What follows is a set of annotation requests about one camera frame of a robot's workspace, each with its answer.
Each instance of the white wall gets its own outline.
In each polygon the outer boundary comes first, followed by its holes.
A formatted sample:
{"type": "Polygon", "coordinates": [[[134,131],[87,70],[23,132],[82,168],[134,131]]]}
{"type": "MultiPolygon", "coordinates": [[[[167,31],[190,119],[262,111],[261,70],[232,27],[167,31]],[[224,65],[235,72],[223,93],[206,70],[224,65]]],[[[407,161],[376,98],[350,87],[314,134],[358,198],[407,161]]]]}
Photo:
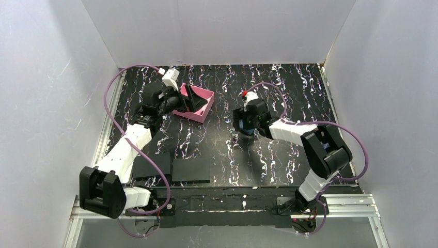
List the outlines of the white wall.
{"type": "Polygon", "coordinates": [[[369,149],[359,182],[391,247],[438,243],[437,24],[437,1],[358,0],[326,62],[339,120],[369,149]]]}
{"type": "Polygon", "coordinates": [[[62,247],[116,71],[80,0],[0,2],[2,247],[62,247]]]}
{"type": "Polygon", "coordinates": [[[323,63],[355,0],[82,0],[119,67],[323,63]]]}

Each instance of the gray floor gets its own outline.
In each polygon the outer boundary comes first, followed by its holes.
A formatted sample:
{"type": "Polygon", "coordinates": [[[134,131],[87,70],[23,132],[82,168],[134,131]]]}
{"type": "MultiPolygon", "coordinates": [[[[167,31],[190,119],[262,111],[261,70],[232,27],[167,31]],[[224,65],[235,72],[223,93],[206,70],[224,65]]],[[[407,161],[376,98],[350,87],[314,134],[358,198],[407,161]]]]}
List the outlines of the gray floor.
{"type": "MultiPolygon", "coordinates": [[[[134,220],[122,222],[135,233],[134,220]]],[[[308,238],[291,231],[270,226],[193,226],[161,228],[143,239],[126,235],[115,220],[86,219],[77,247],[377,247],[368,218],[327,218],[319,233],[308,238]]]]}

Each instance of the black panel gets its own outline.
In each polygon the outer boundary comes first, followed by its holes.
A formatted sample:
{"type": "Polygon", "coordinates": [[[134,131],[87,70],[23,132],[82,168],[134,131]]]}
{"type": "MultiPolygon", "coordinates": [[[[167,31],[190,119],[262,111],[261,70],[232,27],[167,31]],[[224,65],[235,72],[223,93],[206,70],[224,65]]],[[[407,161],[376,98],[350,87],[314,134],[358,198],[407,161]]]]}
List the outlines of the black panel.
{"type": "Polygon", "coordinates": [[[172,182],[210,182],[210,159],[175,159],[172,182]]]}
{"type": "MultiPolygon", "coordinates": [[[[149,158],[160,168],[165,176],[172,173],[172,158],[170,153],[150,154],[149,158]]],[[[132,165],[132,178],[143,179],[145,177],[158,176],[157,170],[143,157],[137,157],[132,165]]]]}

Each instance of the black plastic bracket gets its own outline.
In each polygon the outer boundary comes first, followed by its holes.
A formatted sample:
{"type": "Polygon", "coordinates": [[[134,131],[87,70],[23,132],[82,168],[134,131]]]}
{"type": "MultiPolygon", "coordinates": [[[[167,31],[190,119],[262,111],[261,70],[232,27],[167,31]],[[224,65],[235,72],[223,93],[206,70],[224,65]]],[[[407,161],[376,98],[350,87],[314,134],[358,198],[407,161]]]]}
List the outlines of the black plastic bracket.
{"type": "Polygon", "coordinates": [[[245,111],[243,107],[233,110],[233,127],[235,130],[253,135],[257,129],[260,135],[272,139],[269,126],[278,118],[272,117],[264,100],[254,99],[248,103],[245,111]]]}
{"type": "Polygon", "coordinates": [[[131,119],[132,124],[140,124],[145,128],[149,128],[152,137],[160,130],[163,123],[163,117],[158,113],[157,109],[149,105],[140,105],[135,115],[131,119]]]}
{"type": "Polygon", "coordinates": [[[318,126],[316,131],[301,135],[301,141],[310,168],[321,178],[328,179],[353,159],[335,126],[318,126]]]}
{"type": "Polygon", "coordinates": [[[119,217],[126,205],[119,177],[97,168],[84,167],[79,174],[79,205],[112,219],[119,217]]]}
{"type": "Polygon", "coordinates": [[[313,210],[316,208],[316,210],[318,211],[318,213],[323,213],[324,209],[326,210],[327,214],[329,213],[329,207],[327,205],[327,199],[325,199],[324,196],[320,196],[319,200],[325,204],[325,206],[322,206],[320,204],[317,204],[316,200],[315,203],[311,203],[309,204],[306,208],[302,208],[300,209],[299,207],[293,207],[293,208],[288,208],[286,209],[286,207],[289,204],[296,204],[297,203],[297,198],[295,198],[295,196],[290,196],[290,197],[277,197],[276,199],[276,203],[277,206],[275,207],[277,211],[277,213],[281,213],[281,215],[291,215],[291,214],[303,214],[304,211],[306,211],[307,209],[309,210],[313,210]]]}
{"type": "Polygon", "coordinates": [[[179,111],[194,113],[208,103],[206,99],[198,96],[198,94],[192,90],[191,85],[185,84],[184,87],[185,91],[187,92],[187,96],[181,94],[181,91],[179,91],[179,96],[184,102],[185,108],[179,111]]]}

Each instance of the black mat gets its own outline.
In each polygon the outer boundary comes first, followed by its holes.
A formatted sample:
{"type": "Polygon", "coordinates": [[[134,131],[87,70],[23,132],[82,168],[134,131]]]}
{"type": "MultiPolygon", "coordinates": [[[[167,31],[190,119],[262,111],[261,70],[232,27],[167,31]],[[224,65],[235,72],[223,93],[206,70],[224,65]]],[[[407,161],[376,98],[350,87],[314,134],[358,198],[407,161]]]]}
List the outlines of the black mat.
{"type": "MultiPolygon", "coordinates": [[[[170,176],[172,173],[172,157],[169,152],[150,154],[149,158],[155,162],[165,176],[170,176]]],[[[157,170],[143,157],[134,159],[132,165],[132,178],[136,180],[143,180],[147,177],[158,176],[157,170]]]]}
{"type": "Polygon", "coordinates": [[[172,182],[210,182],[210,159],[175,159],[172,182]]]}
{"type": "MultiPolygon", "coordinates": [[[[177,69],[179,85],[184,82],[212,90],[215,103],[203,125],[175,115],[165,116],[161,132],[143,149],[147,154],[170,152],[175,159],[210,159],[210,183],[182,182],[173,186],[298,186],[304,181],[309,165],[303,148],[257,135],[254,140],[242,138],[232,129],[231,116],[233,109],[243,106],[240,93],[265,81],[278,85],[284,92],[292,120],[335,121],[317,65],[179,66],[177,69]]],[[[143,85],[160,79],[151,69],[127,71],[116,115],[122,127],[126,128],[135,105],[141,101],[143,85]]],[[[257,93],[280,115],[283,107],[277,93],[267,87],[260,87],[257,93]]],[[[120,133],[113,129],[109,147],[119,139],[120,133]]],[[[351,168],[344,169],[341,175],[352,177],[351,168]]],[[[163,185],[158,178],[137,183],[163,185]]]]}

